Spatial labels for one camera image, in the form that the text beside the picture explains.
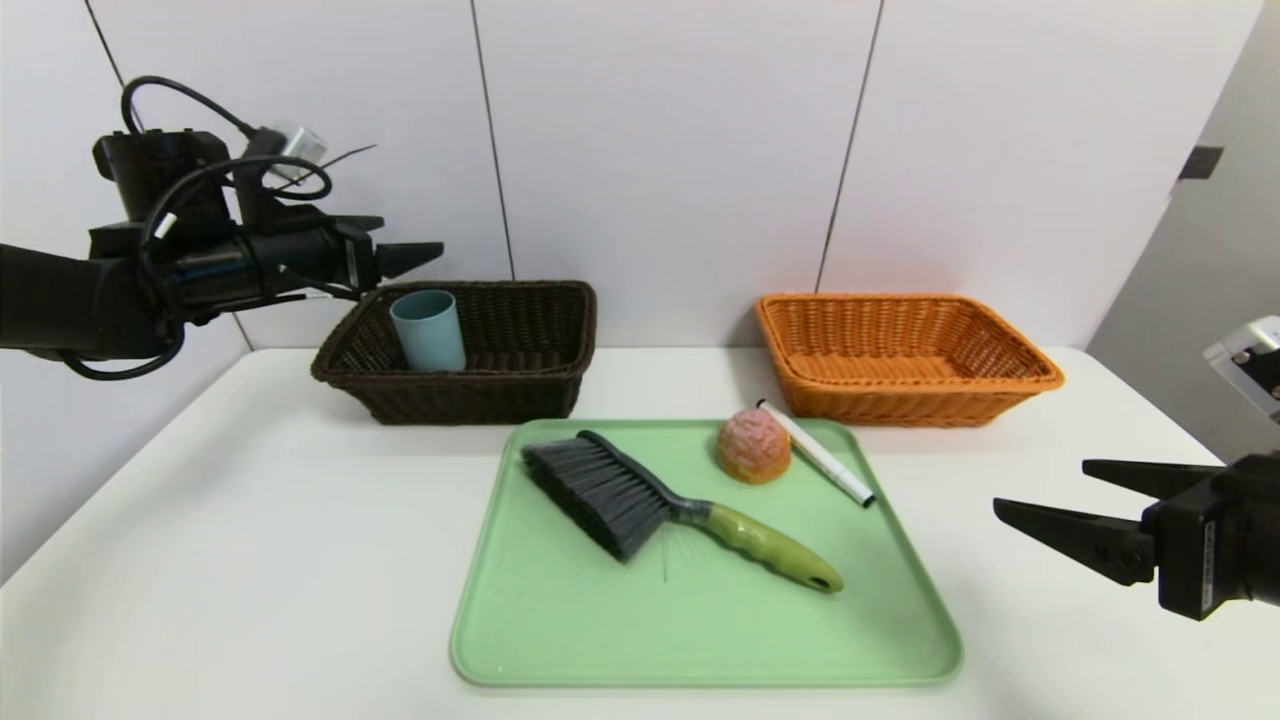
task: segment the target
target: orange wicker basket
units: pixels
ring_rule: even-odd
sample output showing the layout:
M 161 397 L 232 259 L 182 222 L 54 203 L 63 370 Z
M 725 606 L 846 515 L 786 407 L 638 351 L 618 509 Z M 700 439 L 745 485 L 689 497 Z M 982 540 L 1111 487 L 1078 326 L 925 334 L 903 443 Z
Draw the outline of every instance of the orange wicker basket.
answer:
M 791 411 L 851 425 L 975 427 L 1062 373 L 956 295 L 767 295 L 756 316 Z

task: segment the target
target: hand brush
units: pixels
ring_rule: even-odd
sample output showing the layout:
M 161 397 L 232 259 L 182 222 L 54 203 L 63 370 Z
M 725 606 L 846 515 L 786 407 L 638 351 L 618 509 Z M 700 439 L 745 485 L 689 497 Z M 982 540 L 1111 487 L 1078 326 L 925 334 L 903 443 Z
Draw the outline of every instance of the hand brush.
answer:
M 701 528 L 780 574 L 824 592 L 845 580 L 812 550 L 736 510 L 671 491 L 609 441 L 582 430 L 521 450 L 530 475 L 577 527 L 626 562 L 667 520 Z

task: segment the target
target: cable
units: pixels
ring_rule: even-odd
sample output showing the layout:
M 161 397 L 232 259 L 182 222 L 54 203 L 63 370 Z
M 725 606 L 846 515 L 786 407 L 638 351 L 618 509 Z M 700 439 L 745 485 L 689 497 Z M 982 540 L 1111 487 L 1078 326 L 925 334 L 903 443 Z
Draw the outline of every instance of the cable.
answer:
M 325 163 L 324 165 L 320 165 L 320 167 L 321 168 L 329 168 L 332 165 L 337 165 L 339 161 L 346 160 L 347 158 L 351 158 L 352 155 L 356 155 L 357 152 L 364 152 L 365 150 L 372 150 L 374 147 L 378 147 L 376 142 L 372 143 L 372 145 L 366 145 L 364 147 L 357 147 L 355 150 L 348 150 L 348 151 L 343 152 L 342 155 L 338 155 L 333 160 L 329 160 L 328 163 Z M 315 173 L 307 173 L 305 176 L 294 178 L 292 182 L 287 182 L 287 183 L 276 186 L 276 187 L 269 187 L 266 190 L 266 192 L 268 192 L 268 195 L 270 195 L 273 197 L 283 197 L 285 200 L 298 200 L 298 197 L 296 196 L 296 193 L 293 193 L 293 192 L 282 192 L 282 191 L 285 187 L 293 187 L 296 184 L 300 184 L 300 183 L 305 182 L 307 178 L 310 178 Z
M 177 357 L 178 351 L 182 350 L 186 342 L 186 328 L 183 323 L 186 322 L 182 316 L 182 304 L 173 288 L 168 286 L 160 278 L 156 272 L 155 263 L 151 258 L 151 247 L 155 240 L 161 240 L 156 237 L 156 231 L 160 227 L 161 220 L 169 215 L 170 205 L 173 205 L 173 211 L 180 210 L 182 205 L 191 200 L 192 195 L 196 192 L 198 186 L 193 184 L 209 178 L 216 178 L 224 176 L 230 170 L 237 168 L 248 168 L 255 165 L 294 165 L 315 174 L 324 183 L 319 190 L 310 193 L 296 193 L 305 195 L 307 199 L 320 199 L 333 190 L 333 181 L 329 178 L 329 173 L 324 168 L 316 165 L 310 160 L 303 160 L 302 158 L 292 158 L 288 155 L 260 155 L 253 158 L 236 158 L 233 160 L 223 160 L 221 163 L 212 163 L 204 168 L 192 170 L 186 176 L 178 178 L 169 190 L 156 200 L 156 204 L 151 208 L 147 214 L 146 222 L 142 223 L 142 238 L 138 242 L 138 265 L 142 272 L 143 279 L 151 286 L 152 291 L 160 299 L 164 305 L 165 313 L 168 315 L 169 324 L 173 327 L 173 342 L 165 348 L 163 354 L 155 359 L 129 368 L 127 370 L 96 370 L 84 364 L 83 359 L 78 355 L 68 351 L 59 351 L 59 357 L 63 363 L 70 368 L 76 374 L 95 379 L 95 380 L 128 380 L 146 375 L 147 373 L 159 370 L 160 368 L 169 364 L 170 360 Z
M 142 76 L 131 79 L 128 85 L 124 86 L 124 90 L 120 92 L 120 117 L 124 119 L 124 127 L 128 128 L 131 135 L 142 135 L 142 131 L 138 129 L 137 123 L 133 120 L 133 94 L 137 92 L 137 90 L 145 85 L 160 85 L 168 87 L 169 90 L 175 90 L 186 95 L 187 97 L 191 97 L 196 102 L 200 102 L 205 108 L 209 108 L 210 110 L 221 115 L 230 124 L 236 126 L 236 129 L 241 131 L 241 135 L 243 135 L 244 137 L 252 138 L 253 135 L 257 132 L 253 128 L 253 126 L 237 118 L 227 108 L 223 108 L 218 102 L 214 102 L 209 97 L 201 95 L 200 92 L 196 92 L 195 90 L 187 87 L 186 85 L 182 85 L 180 82 L 172 81 L 169 78 L 160 76 Z

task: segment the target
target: bun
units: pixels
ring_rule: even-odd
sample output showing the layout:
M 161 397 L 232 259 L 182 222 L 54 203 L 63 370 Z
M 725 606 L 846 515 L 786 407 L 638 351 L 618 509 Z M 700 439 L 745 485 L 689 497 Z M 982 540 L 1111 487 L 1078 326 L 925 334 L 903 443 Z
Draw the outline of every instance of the bun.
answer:
M 739 410 L 721 428 L 716 451 L 724 471 L 748 484 L 777 479 L 791 466 L 791 436 L 767 410 Z

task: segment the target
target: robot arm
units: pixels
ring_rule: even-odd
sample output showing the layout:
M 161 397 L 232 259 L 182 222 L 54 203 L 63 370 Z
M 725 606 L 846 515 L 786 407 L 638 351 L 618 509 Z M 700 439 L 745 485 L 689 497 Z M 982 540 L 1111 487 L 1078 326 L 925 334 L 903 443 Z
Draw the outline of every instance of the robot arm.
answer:
M 244 154 L 230 159 L 227 145 L 207 132 L 140 131 L 132 96 L 145 85 L 177 90 L 228 118 L 248 137 Z M 369 233 L 381 218 L 280 202 L 317 200 L 332 190 L 316 164 L 324 143 L 306 128 L 255 129 L 159 77 L 125 86 L 122 114 L 129 132 L 100 138 L 93 159 L 99 173 L 115 182 L 128 219 L 91 229 L 87 260 L 0 245 L 0 348 L 61 360 L 93 379 L 134 378 L 178 354 L 187 323 L 303 300 L 294 293 L 303 288 L 358 300 L 383 278 L 444 250 L 439 242 L 375 249 Z M 268 173 L 291 182 L 266 187 Z M 310 176 L 321 181 L 320 190 L 288 190 Z M 242 223 L 230 217 L 225 186 L 236 191 Z M 152 360 L 123 372 L 86 364 L 116 359 Z
M 1280 318 L 1254 320 L 1204 359 L 1280 421 Z M 1085 460 L 1085 475 L 1157 498 L 1142 520 L 996 498 L 996 516 L 1123 585 L 1149 583 L 1160 605 L 1203 620 L 1229 600 L 1280 605 L 1280 456 L 1226 468 Z

